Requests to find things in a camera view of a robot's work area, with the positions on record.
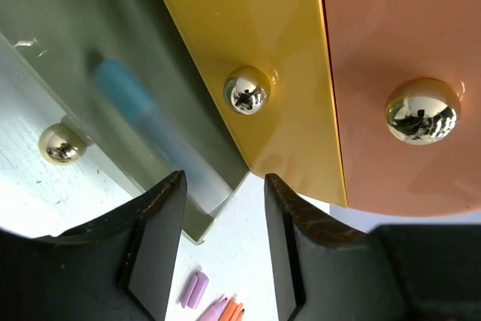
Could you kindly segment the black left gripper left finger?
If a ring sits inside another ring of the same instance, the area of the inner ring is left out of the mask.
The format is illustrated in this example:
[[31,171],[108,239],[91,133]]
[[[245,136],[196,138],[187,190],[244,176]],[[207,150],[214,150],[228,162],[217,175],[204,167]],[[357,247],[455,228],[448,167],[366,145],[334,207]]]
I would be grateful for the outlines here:
[[1,233],[3,320],[163,320],[186,175],[56,237]]

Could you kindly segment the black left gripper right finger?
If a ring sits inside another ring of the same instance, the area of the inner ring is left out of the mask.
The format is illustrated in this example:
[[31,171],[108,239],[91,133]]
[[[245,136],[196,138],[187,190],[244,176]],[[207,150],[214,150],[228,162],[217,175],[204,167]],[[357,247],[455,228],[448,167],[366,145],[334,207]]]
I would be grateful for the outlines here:
[[360,232],[265,177],[281,320],[478,320],[480,227],[386,225]]

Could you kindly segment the purple highlighter cap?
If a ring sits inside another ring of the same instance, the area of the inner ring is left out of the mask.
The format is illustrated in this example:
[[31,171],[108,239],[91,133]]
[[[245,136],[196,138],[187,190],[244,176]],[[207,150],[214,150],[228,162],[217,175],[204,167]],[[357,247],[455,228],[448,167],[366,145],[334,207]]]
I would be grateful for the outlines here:
[[210,279],[204,272],[194,272],[183,290],[180,299],[181,307],[196,309],[204,296],[209,282]]

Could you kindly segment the purple highlighter body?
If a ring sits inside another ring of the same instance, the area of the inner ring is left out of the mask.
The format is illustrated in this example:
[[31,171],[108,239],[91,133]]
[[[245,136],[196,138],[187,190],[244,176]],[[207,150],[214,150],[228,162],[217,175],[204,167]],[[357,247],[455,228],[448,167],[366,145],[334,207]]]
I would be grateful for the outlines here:
[[202,315],[198,318],[198,321],[218,321],[228,303],[227,298],[222,298],[215,304],[212,304]]

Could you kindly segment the light blue highlighter body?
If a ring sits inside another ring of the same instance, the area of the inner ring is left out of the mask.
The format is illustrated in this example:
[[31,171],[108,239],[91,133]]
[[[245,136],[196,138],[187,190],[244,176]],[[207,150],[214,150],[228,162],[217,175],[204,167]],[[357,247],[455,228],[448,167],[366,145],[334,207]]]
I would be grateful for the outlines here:
[[139,79],[118,60],[104,60],[93,72],[95,85],[147,144],[176,170],[186,173],[191,199],[213,213],[232,194],[217,171],[175,129]]

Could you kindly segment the grey-green bottom drawer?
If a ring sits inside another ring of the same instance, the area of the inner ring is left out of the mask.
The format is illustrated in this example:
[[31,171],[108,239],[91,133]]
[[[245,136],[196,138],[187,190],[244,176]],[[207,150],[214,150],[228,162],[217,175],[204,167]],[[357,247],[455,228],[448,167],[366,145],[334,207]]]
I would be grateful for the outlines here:
[[[243,181],[247,167],[163,0],[1,0],[3,229],[59,235],[176,170],[95,85],[108,59],[135,74],[232,193]],[[231,195],[209,214],[188,197],[192,243]]]

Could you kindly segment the orange top drawer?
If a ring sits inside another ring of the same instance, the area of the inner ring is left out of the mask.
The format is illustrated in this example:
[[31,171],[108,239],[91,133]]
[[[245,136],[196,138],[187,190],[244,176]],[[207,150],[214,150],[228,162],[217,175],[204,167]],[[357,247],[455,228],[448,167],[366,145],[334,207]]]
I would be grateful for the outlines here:
[[[432,217],[480,208],[480,0],[324,0],[351,208]],[[410,145],[386,124],[389,96],[421,77],[447,83],[461,119]]]

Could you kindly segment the yellow drawer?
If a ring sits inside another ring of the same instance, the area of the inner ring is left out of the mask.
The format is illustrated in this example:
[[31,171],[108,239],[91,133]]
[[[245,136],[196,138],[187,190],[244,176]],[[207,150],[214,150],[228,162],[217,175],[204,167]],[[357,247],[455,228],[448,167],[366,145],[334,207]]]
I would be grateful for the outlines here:
[[[346,205],[322,0],[163,1],[251,172]],[[223,88],[251,68],[268,99],[239,114]]]

